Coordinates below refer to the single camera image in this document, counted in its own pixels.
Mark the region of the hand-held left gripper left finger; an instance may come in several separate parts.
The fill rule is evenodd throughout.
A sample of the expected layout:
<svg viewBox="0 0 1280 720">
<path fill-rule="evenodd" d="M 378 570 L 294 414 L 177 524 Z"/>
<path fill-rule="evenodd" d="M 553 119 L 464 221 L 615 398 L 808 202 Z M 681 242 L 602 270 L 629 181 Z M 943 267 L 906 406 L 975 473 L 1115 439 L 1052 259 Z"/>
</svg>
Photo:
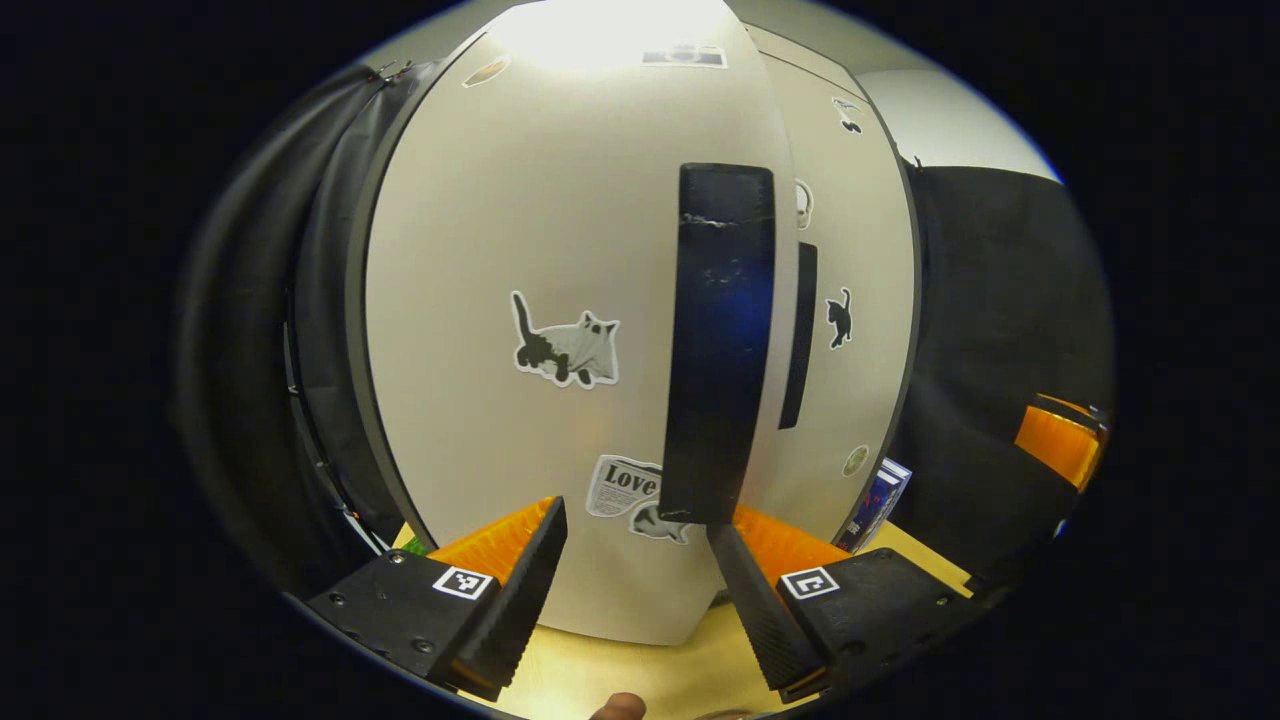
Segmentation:
<svg viewBox="0 0 1280 720">
<path fill-rule="evenodd" d="M 495 701 L 539 623 L 567 534 L 563 497 L 547 497 L 442 548 L 389 550 L 305 605 L 378 659 Z"/>
</svg>

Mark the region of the blue printed box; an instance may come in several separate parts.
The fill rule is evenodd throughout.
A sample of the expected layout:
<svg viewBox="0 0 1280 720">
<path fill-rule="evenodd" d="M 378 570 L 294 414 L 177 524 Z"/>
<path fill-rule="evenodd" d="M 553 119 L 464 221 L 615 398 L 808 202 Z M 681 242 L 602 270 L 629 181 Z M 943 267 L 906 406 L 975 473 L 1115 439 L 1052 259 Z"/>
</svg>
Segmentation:
<svg viewBox="0 0 1280 720">
<path fill-rule="evenodd" d="M 886 457 L 872 477 L 867 496 L 842 529 L 835 546 L 850 553 L 860 552 L 888 519 L 911 475 L 910 469 Z"/>
</svg>

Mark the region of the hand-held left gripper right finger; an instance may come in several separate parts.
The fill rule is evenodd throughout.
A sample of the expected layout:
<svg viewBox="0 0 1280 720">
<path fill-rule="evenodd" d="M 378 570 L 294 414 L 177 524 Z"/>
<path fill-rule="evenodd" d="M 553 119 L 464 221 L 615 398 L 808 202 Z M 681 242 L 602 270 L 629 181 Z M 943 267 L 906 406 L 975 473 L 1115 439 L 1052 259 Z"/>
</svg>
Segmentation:
<svg viewBox="0 0 1280 720">
<path fill-rule="evenodd" d="M 767 685 L 783 701 L 864 689 L 986 607 L 893 546 L 850 553 L 741 505 L 707 538 Z"/>
</svg>

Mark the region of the black backdrop cloth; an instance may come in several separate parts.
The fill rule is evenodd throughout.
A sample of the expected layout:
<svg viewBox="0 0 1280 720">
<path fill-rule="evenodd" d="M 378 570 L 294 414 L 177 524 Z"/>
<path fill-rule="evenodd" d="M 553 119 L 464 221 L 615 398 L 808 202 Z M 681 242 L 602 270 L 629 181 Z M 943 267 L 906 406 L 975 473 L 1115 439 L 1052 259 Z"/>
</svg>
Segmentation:
<svg viewBox="0 0 1280 720">
<path fill-rule="evenodd" d="M 179 286 L 186 455 L 227 534 L 301 598 L 364 566 L 404 521 L 357 404 L 348 269 L 378 150 L 440 68 L 358 64 L 297 99 L 233 164 Z"/>
<path fill-rule="evenodd" d="M 908 173 L 922 232 L 922 314 L 890 448 L 913 478 L 891 521 L 966 573 L 1016 582 L 1082 493 L 1014 445 L 1038 393 L 1097 409 L 1115 396 L 1106 275 L 1068 191 L 1012 170 Z"/>
</svg>

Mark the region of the white cabinet door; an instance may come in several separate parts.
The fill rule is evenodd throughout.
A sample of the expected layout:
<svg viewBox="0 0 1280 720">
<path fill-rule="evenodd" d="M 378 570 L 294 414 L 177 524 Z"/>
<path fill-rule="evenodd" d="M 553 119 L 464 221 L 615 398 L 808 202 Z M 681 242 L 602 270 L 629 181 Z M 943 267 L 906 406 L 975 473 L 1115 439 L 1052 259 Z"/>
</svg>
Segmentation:
<svg viewBox="0 0 1280 720">
<path fill-rule="evenodd" d="M 794 160 L 724 0 L 544 0 L 456 51 L 392 137 L 356 304 L 381 462 L 452 543 L 561 496 L 544 625 L 684 643 L 723 582 L 707 525 L 659 515 L 687 163 L 774 178 L 771 345 L 739 495 L 765 475 L 790 350 Z"/>
<path fill-rule="evenodd" d="M 869 92 L 836 61 L 756 26 L 783 117 L 797 245 L 818 247 L 815 327 L 795 428 L 742 498 L 822 541 L 840 536 L 899 419 L 916 334 L 918 242 L 899 149 Z"/>
</svg>

